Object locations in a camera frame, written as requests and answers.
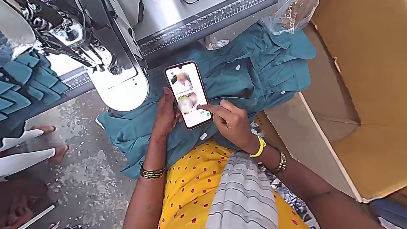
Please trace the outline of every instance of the smartphone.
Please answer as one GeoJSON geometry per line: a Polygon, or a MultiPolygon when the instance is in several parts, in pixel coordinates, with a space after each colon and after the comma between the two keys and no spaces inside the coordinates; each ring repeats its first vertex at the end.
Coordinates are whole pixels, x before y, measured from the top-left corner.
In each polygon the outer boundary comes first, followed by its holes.
{"type": "Polygon", "coordinates": [[[209,104],[204,84],[194,61],[166,68],[165,76],[188,130],[212,121],[212,114],[198,105],[209,104]]]}

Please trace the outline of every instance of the teal fabric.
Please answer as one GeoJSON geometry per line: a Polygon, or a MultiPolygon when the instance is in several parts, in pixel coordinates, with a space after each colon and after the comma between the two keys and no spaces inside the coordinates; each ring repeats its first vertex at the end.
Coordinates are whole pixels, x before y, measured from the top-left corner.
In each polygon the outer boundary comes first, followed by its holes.
{"type": "Polygon", "coordinates": [[[0,112],[4,113],[6,115],[16,112],[20,109],[23,109],[31,104],[30,100],[28,100],[26,97],[20,95],[19,93],[15,92],[13,90],[6,91],[5,93],[1,94],[1,97],[3,99],[7,99],[7,100],[13,102],[13,105],[0,110],[0,112]]]}
{"type": "Polygon", "coordinates": [[[45,56],[33,50],[5,64],[0,74],[1,138],[18,137],[24,122],[61,98],[68,87],[50,69],[45,56]]]}
{"type": "MultiPolygon", "coordinates": [[[[197,47],[172,56],[166,64],[149,71],[150,92],[139,108],[129,112],[112,110],[100,115],[98,120],[113,145],[127,158],[123,174],[137,178],[140,161],[147,152],[162,87],[168,87],[165,67],[195,61],[209,103],[217,105],[227,99],[245,109],[249,120],[253,121],[258,112],[284,103],[295,92],[309,87],[311,80],[306,60],[315,55],[314,47],[302,31],[275,36],[263,24],[255,23],[219,50],[197,47]]],[[[167,166],[210,137],[222,146],[237,149],[219,134],[212,122],[193,130],[178,123],[168,136],[167,166]],[[203,133],[208,136],[201,140],[199,137],[203,133]]]]}

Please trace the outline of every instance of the floor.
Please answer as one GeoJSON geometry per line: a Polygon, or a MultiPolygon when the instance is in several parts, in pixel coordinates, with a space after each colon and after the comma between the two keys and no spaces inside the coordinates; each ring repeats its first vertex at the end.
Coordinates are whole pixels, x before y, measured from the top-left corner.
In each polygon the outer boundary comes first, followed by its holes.
{"type": "Polygon", "coordinates": [[[54,125],[57,130],[26,142],[18,150],[42,150],[68,144],[63,162],[41,162],[25,172],[47,184],[50,204],[58,206],[30,228],[48,229],[51,223],[81,224],[84,228],[119,229],[136,180],[120,174],[126,158],[116,150],[95,122],[107,112],[98,93],[92,90],[27,121],[33,125],[54,125]]]}

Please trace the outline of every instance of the bangle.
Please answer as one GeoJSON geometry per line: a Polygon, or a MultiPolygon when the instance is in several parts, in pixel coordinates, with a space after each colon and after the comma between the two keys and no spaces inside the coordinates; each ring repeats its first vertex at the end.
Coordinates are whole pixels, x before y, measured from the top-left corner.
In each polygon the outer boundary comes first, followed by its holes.
{"type": "Polygon", "coordinates": [[[143,165],[144,165],[144,161],[140,162],[140,176],[146,178],[146,179],[156,179],[156,178],[160,178],[165,174],[165,170],[166,167],[164,167],[163,169],[160,170],[145,170],[143,165]]]}
{"type": "Polygon", "coordinates": [[[276,147],[273,148],[280,152],[280,163],[278,164],[278,168],[271,171],[273,175],[277,176],[278,174],[282,173],[287,167],[287,158],[285,157],[285,154],[283,154],[279,149],[277,149],[276,147]]]}
{"type": "Polygon", "coordinates": [[[250,155],[250,157],[258,157],[258,156],[260,156],[260,154],[263,152],[263,148],[266,146],[266,142],[263,140],[262,137],[257,136],[257,138],[258,138],[258,140],[260,142],[260,148],[259,148],[259,150],[257,151],[257,153],[255,155],[250,155]]]}

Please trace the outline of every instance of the woman's left hand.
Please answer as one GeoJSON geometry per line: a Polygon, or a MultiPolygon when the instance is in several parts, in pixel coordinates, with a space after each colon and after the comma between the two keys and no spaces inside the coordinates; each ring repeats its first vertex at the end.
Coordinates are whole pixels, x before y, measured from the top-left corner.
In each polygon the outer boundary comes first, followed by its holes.
{"type": "Polygon", "coordinates": [[[164,95],[158,102],[158,110],[150,140],[158,141],[166,138],[177,122],[182,122],[181,112],[174,107],[174,96],[171,89],[164,88],[164,95]]]}

